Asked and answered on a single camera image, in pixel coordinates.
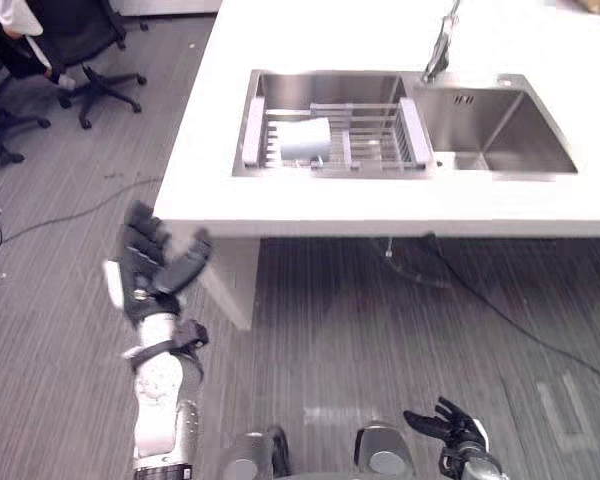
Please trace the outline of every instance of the person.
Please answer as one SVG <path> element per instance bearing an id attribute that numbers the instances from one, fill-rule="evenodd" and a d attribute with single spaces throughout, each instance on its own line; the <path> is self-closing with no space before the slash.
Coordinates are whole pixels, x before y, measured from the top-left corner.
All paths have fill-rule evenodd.
<path id="1" fill-rule="evenodd" d="M 76 82 L 65 74 L 54 72 L 32 37 L 41 35 L 42 26 L 31 12 L 26 0 L 0 0 L 0 57 L 15 77 L 41 74 L 65 90 L 73 90 Z M 35 56 L 29 56 L 15 42 L 26 38 Z M 0 156 L 11 157 L 0 144 Z"/>

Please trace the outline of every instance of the dish drying rack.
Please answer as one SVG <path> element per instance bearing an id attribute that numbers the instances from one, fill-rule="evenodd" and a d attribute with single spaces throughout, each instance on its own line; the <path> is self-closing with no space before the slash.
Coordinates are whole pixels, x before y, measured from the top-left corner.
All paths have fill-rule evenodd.
<path id="1" fill-rule="evenodd" d="M 308 110 L 267 109 L 264 100 L 251 101 L 242 155 L 246 167 L 403 172 L 432 161 L 428 136 L 410 98 L 397 103 L 311 103 Z M 329 120 L 328 158 L 282 159 L 278 127 L 321 117 Z"/>

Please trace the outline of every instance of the black office chair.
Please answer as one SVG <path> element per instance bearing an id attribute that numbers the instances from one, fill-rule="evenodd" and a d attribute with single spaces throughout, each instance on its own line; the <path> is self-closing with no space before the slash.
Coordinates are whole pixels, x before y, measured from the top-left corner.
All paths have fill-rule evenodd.
<path id="1" fill-rule="evenodd" d="M 0 45 L 0 52 L 2 51 L 2 53 L 4 53 L 4 51 L 2 50 L 2 47 L 6 48 L 6 46 Z M 18 52 L 15 52 L 15 51 L 9 52 L 8 60 L 9 61 L 14 60 L 15 57 L 17 56 L 17 54 L 18 54 Z M 3 67 L 2 59 L 0 58 L 0 70 L 2 69 L 2 67 Z M 4 90 L 7 88 L 7 86 L 11 82 L 12 78 L 13 77 L 10 74 L 4 80 L 2 80 L 2 82 L 0 82 L 0 94 L 2 94 L 2 92 L 4 92 Z M 10 111 L 8 111 L 4 108 L 0 108 L 0 142 L 2 142 L 2 137 L 8 130 L 10 130 L 14 127 L 36 124 L 36 123 L 38 124 L 38 126 L 40 128 L 49 128 L 51 126 L 51 122 L 49 122 L 49 120 L 47 120 L 46 118 L 39 117 L 37 115 L 26 115 L 26 116 L 14 115 Z M 0 164 L 20 163 L 24 160 L 24 157 L 21 154 L 10 152 L 2 143 L 0 144 L 0 149 L 1 149 Z"/>
<path id="2" fill-rule="evenodd" d="M 120 50 L 125 48 L 126 32 L 108 0 L 28 0 L 27 3 L 44 30 L 35 37 L 35 42 L 53 70 L 63 73 L 68 67 L 82 64 L 87 83 L 74 91 L 63 91 L 58 97 L 60 105 L 69 108 L 71 98 L 85 95 L 79 114 L 82 128 L 91 128 L 87 115 L 96 100 L 104 95 L 130 104 L 134 113 L 142 111 L 139 103 L 112 87 L 129 80 L 144 85 L 145 77 L 139 73 L 105 77 L 84 65 L 114 43 Z"/>

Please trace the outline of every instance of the white cup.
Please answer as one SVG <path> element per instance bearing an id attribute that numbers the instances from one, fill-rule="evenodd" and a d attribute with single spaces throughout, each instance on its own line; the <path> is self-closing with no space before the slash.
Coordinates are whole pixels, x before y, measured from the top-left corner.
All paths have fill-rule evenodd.
<path id="1" fill-rule="evenodd" d="M 278 141 L 282 160 L 310 160 L 320 157 L 327 161 L 331 147 L 329 119 L 280 122 Z"/>

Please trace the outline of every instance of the stainless steel sink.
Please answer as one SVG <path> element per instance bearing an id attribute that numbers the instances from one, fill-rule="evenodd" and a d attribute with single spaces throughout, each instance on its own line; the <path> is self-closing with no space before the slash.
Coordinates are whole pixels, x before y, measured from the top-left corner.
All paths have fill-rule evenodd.
<path id="1" fill-rule="evenodd" d="M 280 126 L 317 117 L 329 119 L 329 154 L 283 158 Z M 252 72 L 236 176 L 427 179 L 478 170 L 494 179 L 577 173 L 521 75 L 476 84 L 443 73 L 425 84 L 419 72 Z"/>

